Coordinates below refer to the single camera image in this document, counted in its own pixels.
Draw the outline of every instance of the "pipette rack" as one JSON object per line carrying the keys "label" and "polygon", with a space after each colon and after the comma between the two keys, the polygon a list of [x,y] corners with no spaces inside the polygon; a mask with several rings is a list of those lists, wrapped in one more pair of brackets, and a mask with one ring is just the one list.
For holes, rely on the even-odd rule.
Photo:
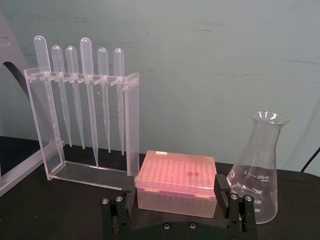
{"label": "pipette rack", "polygon": [[[133,73],[125,77],[93,75],[90,81],[85,79],[82,73],[79,73],[76,78],[71,77],[67,72],[64,72],[63,76],[61,74],[57,75],[53,71],[44,75],[39,68],[26,69],[24,75],[47,179],[61,179],[115,190],[127,189],[132,184],[132,180],[136,180],[139,173],[139,73]],[[58,149],[57,142],[61,143],[62,146],[64,141],[57,139],[54,129],[59,129],[59,126],[54,126],[52,119],[53,117],[58,118],[57,109],[61,107],[61,104],[55,104],[59,101],[59,96],[52,94],[52,97],[48,97],[46,95],[45,83],[50,82],[50,86],[52,86],[57,82],[62,82],[67,86],[74,81],[79,86],[88,84],[108,86],[109,88],[119,88],[124,93],[127,171],[68,161],[68,159],[65,159],[63,147]],[[74,103],[69,101],[68,104],[71,112]],[[43,110],[50,111],[48,116],[51,116],[49,122],[52,124],[49,127],[42,123],[40,114]],[[53,149],[51,155],[45,155],[47,148],[56,149]]]}

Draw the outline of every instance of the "teal wall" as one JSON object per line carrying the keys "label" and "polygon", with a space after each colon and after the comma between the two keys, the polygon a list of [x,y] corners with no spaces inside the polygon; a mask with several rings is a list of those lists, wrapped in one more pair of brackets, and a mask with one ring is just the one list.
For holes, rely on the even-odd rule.
{"label": "teal wall", "polygon": [[[278,168],[299,171],[320,146],[318,1],[3,0],[0,10],[31,67],[37,65],[35,35],[46,37],[49,47],[79,47],[89,37],[95,49],[122,48],[126,74],[140,73],[143,153],[234,163],[257,110],[290,119],[278,141]],[[3,67],[0,76],[6,76]],[[8,82],[10,91],[2,86],[0,95],[12,93],[20,106],[2,101],[1,110],[26,117],[7,134],[34,139],[30,105]],[[1,130],[16,116],[1,116]],[[307,171],[320,175],[320,159]]]}

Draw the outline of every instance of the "tip box lid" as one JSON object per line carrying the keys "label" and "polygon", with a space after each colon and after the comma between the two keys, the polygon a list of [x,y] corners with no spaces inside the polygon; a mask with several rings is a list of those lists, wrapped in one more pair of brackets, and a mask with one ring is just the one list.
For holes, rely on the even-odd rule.
{"label": "tip box lid", "polygon": [[150,150],[144,158],[136,186],[149,191],[214,197],[216,173],[213,157]]}

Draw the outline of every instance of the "black table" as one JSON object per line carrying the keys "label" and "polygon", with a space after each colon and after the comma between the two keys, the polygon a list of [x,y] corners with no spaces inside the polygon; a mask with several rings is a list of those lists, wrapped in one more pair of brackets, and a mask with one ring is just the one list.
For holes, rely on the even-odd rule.
{"label": "black table", "polygon": [[[79,163],[93,161],[91,148],[64,148],[66,159]],[[103,160],[104,156],[112,161]],[[99,164],[126,168],[120,152],[99,149]],[[232,165],[216,163],[218,173],[228,174]],[[278,170],[278,213],[268,223],[257,226],[260,240],[320,239],[320,177]],[[53,179],[48,181],[43,165],[0,198],[1,240],[102,240],[100,201],[115,198],[116,190]],[[138,209],[135,199],[131,228],[175,221],[194,221],[225,228],[217,206],[213,219]]]}

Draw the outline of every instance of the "black mount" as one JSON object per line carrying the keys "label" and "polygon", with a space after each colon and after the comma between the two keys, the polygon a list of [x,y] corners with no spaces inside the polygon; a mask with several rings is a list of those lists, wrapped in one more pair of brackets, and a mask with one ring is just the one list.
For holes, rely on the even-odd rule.
{"label": "black mount", "polygon": [[223,174],[215,176],[214,193],[228,219],[227,228],[197,222],[165,222],[131,231],[129,216],[135,193],[104,198],[101,201],[103,240],[257,240],[254,198],[230,194]]}

